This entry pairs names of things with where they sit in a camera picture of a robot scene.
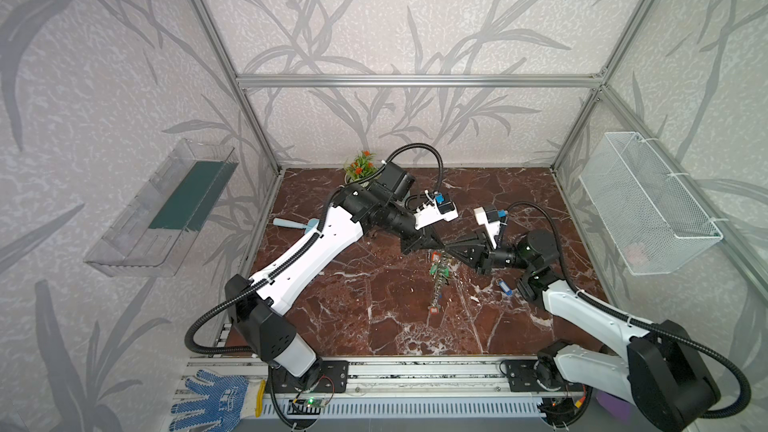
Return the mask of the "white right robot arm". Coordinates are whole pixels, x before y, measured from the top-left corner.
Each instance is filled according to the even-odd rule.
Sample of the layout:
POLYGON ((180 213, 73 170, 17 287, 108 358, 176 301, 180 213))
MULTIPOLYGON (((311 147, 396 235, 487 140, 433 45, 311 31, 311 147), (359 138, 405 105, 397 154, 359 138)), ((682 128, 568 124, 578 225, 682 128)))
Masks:
POLYGON ((482 230, 445 245, 479 273, 522 271, 517 291, 527 302, 579 327, 607 347, 587 350, 562 342, 543 357, 565 382, 580 383, 633 404, 661 431, 682 431, 698 419, 725 419, 751 402, 751 384, 731 360, 690 338, 679 324, 637 318, 578 288, 571 279, 559 230, 530 230, 503 241, 509 214, 479 208, 482 230))

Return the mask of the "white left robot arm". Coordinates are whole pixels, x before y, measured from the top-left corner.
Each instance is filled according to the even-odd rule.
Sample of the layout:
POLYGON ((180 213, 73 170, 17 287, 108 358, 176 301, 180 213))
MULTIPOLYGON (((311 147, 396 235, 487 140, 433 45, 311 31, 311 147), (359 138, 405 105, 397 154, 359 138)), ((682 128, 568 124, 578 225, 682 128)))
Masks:
POLYGON ((285 317, 304 288, 337 255, 372 229, 398 237, 401 252, 407 255, 412 251, 442 249, 444 244, 434 225, 458 216, 455 205, 442 192, 440 181, 421 193, 424 201, 417 209, 409 209, 414 178, 395 159, 415 147, 407 144, 396 149, 375 172, 334 190, 318 223, 293 246, 250 277, 232 278, 225 287, 225 301, 189 327, 185 347, 203 355, 254 353, 303 385, 316 382, 322 360, 285 317), (213 347, 196 342, 196 333, 202 326, 221 313, 228 314, 245 345, 213 347))

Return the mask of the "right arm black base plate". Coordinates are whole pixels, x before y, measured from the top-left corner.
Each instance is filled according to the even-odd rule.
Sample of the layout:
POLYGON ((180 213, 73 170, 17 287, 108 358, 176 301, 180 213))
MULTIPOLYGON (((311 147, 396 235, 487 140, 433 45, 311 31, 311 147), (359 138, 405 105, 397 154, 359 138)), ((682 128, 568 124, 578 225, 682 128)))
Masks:
POLYGON ((579 383, 566 381, 553 362, 535 358, 502 360, 499 370, 511 392, 577 394, 584 391, 579 383))

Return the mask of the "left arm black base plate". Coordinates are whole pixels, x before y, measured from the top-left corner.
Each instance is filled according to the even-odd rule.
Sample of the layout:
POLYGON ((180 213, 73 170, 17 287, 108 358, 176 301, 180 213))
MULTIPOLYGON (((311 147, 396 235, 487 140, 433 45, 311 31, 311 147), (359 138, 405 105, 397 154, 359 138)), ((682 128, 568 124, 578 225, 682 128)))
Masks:
POLYGON ((346 360, 319 360, 300 377, 294 377, 285 368, 272 368, 270 382, 279 394, 299 392, 343 393, 346 391, 350 362, 346 360))

